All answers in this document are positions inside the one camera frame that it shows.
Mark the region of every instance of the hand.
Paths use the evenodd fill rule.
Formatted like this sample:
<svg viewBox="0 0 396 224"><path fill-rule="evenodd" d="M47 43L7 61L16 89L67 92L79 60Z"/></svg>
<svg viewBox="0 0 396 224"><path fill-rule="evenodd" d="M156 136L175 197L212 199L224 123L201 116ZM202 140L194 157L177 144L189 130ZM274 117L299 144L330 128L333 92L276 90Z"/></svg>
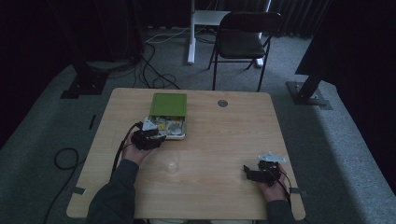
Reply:
<svg viewBox="0 0 396 224"><path fill-rule="evenodd" d="M131 142L131 137L134 133L130 133L124 145L121 157L125 160L133 161L140 166L142 161L147 157L152 150L139 150Z"/></svg>
<svg viewBox="0 0 396 224"><path fill-rule="evenodd" d="M284 175L286 172L280 164L279 169L281 171L279 182L282 183L283 187L286 188ZM264 195L265 201L267 201L268 203L275 200L287 200L285 190L283 190L283 188L279 185L277 181L271 187L268 187L268 185L264 183L258 183L258 185L260 190L262 191L262 194Z"/></svg>

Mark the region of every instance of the open box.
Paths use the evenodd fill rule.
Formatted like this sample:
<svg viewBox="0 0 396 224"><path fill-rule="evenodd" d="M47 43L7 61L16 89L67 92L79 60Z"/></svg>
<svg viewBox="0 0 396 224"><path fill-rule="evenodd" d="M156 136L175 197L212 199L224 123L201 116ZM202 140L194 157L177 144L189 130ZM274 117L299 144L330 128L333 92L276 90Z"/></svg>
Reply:
<svg viewBox="0 0 396 224"><path fill-rule="evenodd" d="M148 119L166 139L181 140L186 136L187 94L159 93L152 97Z"/></svg>

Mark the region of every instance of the person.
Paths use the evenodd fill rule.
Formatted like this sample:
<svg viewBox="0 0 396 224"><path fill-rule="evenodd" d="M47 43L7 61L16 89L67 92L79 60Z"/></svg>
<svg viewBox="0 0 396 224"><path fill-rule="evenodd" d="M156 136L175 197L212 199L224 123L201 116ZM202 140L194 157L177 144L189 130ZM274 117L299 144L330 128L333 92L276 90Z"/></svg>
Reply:
<svg viewBox="0 0 396 224"><path fill-rule="evenodd" d="M139 150L127 138L121 154L121 161L110 181L93 197L86 223L134 223L134 181L140 164L152 150ZM279 178L284 184L285 175ZM272 187L258 183L267 202L269 223L295 223L284 190L278 183Z"/></svg>

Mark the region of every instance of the dark jacket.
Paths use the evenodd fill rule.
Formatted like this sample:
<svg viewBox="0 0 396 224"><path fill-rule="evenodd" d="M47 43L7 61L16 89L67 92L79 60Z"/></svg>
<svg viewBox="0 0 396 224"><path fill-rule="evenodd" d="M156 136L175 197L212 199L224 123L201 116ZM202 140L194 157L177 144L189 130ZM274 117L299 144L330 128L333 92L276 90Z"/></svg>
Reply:
<svg viewBox="0 0 396 224"><path fill-rule="evenodd" d="M139 166L122 160L113 177L93 197L87 215L87 223L134 223L134 181ZM267 204L268 221L271 224L296 223L286 201Z"/></svg>

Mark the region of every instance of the white desk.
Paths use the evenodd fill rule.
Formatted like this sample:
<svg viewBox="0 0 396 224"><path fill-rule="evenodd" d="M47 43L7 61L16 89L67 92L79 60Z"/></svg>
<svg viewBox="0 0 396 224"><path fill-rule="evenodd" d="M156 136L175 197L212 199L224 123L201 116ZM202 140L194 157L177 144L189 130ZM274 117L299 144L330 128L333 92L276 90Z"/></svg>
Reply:
<svg viewBox="0 0 396 224"><path fill-rule="evenodd" d="M188 64L194 64L195 60L195 25L219 25L227 13L229 11L195 10L195 0L191 0L191 37ZM256 63L258 66L262 66L262 59L258 59Z"/></svg>

